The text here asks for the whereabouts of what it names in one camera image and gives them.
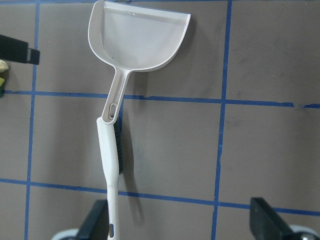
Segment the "white dustpan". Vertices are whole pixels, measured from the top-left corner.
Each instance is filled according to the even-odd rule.
[[[186,34],[190,14],[150,9],[110,1],[97,1],[92,9],[88,40],[93,53],[114,67],[115,75],[97,119],[109,210],[108,239],[119,240],[119,163],[113,124],[130,73],[149,72],[168,64]]]

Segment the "blue grid line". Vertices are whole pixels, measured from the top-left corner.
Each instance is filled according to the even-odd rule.
[[[97,0],[13,0],[0,1],[0,5],[23,5],[23,4],[80,4],[80,3],[95,3]],[[226,2],[227,0],[129,0],[131,2]]]
[[[3,90],[4,94],[15,94],[15,95],[32,95],[32,91],[12,91],[12,90]]]
[[[119,195],[128,196],[128,197],[136,197],[136,198],[190,203],[190,204],[201,204],[201,205],[210,205],[210,206],[214,205],[213,201],[194,199],[194,198],[186,198],[186,197],[177,197],[177,196],[165,196],[165,195],[155,195],[155,194],[146,194],[146,193],[138,193],[138,192],[126,192],[126,191],[119,191]]]
[[[98,98],[106,99],[107,94],[102,93],[81,93],[81,92],[55,92],[55,91],[35,91],[36,96],[50,96],[50,97],[71,97],[71,98]]]
[[[13,95],[36,95],[50,97],[70,97],[70,98],[97,98],[106,99],[107,94],[104,93],[85,93],[85,92],[55,92],[55,91],[13,91],[4,90],[4,94]],[[174,96],[148,96],[143,95],[124,95],[125,100],[145,100],[145,101],[164,101],[164,102],[185,102],[185,103],[205,103],[205,104],[221,104],[222,100],[217,98],[199,98],[199,97],[174,97]],[[258,101],[258,100],[236,100],[226,99],[226,105],[251,105],[251,106],[270,106],[270,107],[287,107],[294,108],[292,102],[276,102],[276,101]],[[300,106],[300,108],[320,109],[319,103],[313,103]]]
[[[125,95],[124,99],[128,100],[147,100],[147,101],[168,101],[168,102],[186,102],[186,103],[207,103],[220,104],[221,99],[215,98],[198,98],[198,97],[175,97],[175,96],[148,96],[142,95]]]
[[[313,104],[300,106],[300,108],[304,108],[304,109],[320,109],[320,104],[313,103]]]
[[[70,185],[62,185],[62,184],[33,182],[33,181],[30,182],[30,185],[33,187],[40,187],[40,188],[63,189],[63,190],[98,193],[98,194],[107,193],[106,189],[99,189],[99,188],[92,188],[92,187],[85,187],[85,186],[70,186]]]
[[[107,193],[107,190],[100,189],[100,188],[92,188],[92,187],[84,187],[84,186],[71,186],[71,185],[62,185],[62,184],[51,184],[51,183],[41,183],[41,182],[34,182],[34,181],[30,181],[28,183],[25,180],[16,180],[16,179],[8,179],[8,178],[0,178],[0,183],[18,184],[18,185],[27,185],[27,184],[29,184],[30,186],[39,187],[39,188],[62,189],[62,190],[69,190],[69,191],[98,193],[98,194],[106,194]],[[195,199],[195,198],[165,196],[165,195],[146,194],[146,193],[138,193],[138,192],[126,192],[126,191],[119,191],[118,194],[121,195],[121,196],[135,197],[135,198],[165,200],[165,201],[172,201],[172,202],[209,205],[209,206],[215,206],[215,207],[218,206],[218,207],[223,207],[223,208],[235,208],[235,209],[247,209],[247,210],[250,209],[250,205],[241,204],[241,203],[221,202],[221,201],[215,202],[215,201]],[[283,208],[283,207],[274,207],[273,209],[277,213],[320,217],[320,211],[290,209],[290,208]]]
[[[27,185],[27,181],[7,178],[0,178],[0,183]]]
[[[231,202],[221,202],[221,201],[219,201],[217,205],[219,207],[225,207],[225,208],[250,209],[250,205],[248,205],[248,204],[240,204],[240,203],[231,203]]]
[[[232,100],[226,99],[227,104],[236,105],[255,105],[255,106],[272,106],[272,107],[289,107],[294,108],[295,105],[292,102],[276,102],[276,101],[252,101],[252,100]]]
[[[221,109],[220,109],[219,136],[218,136],[218,150],[217,150],[216,169],[215,169],[215,183],[214,183],[214,202],[215,203],[219,202],[221,155],[222,155],[222,151],[223,151],[225,114],[226,114],[231,12],[232,12],[232,0],[229,0],[228,5],[227,5],[227,9],[226,9],[224,56],[223,56],[223,69],[222,69]],[[215,208],[213,210],[213,214],[212,214],[211,240],[216,239],[218,209],[219,209],[219,206],[217,204],[215,206]]]
[[[40,4],[37,3],[35,5],[34,49],[38,49],[39,16],[40,16]],[[34,134],[35,100],[36,100],[36,96],[34,92],[36,90],[36,79],[37,79],[37,66],[33,65],[32,95],[31,95],[31,103],[30,103],[29,143],[28,143],[28,158],[27,158],[27,173],[26,173],[24,240],[28,240],[28,232],[29,232],[30,182],[31,182],[32,146],[33,146],[33,134]]]

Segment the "black object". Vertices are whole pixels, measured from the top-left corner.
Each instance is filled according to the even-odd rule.
[[[25,41],[0,35],[0,59],[39,65],[40,51],[28,46]]]
[[[109,234],[107,200],[97,200],[74,240],[106,240]]]
[[[119,118],[113,124],[115,142],[116,142],[116,150],[118,154],[118,163],[119,163],[119,174],[124,171],[124,161],[122,155],[122,141],[121,141],[121,129],[119,124]]]
[[[251,198],[250,230],[256,240],[320,240],[309,232],[293,232],[261,197]]]

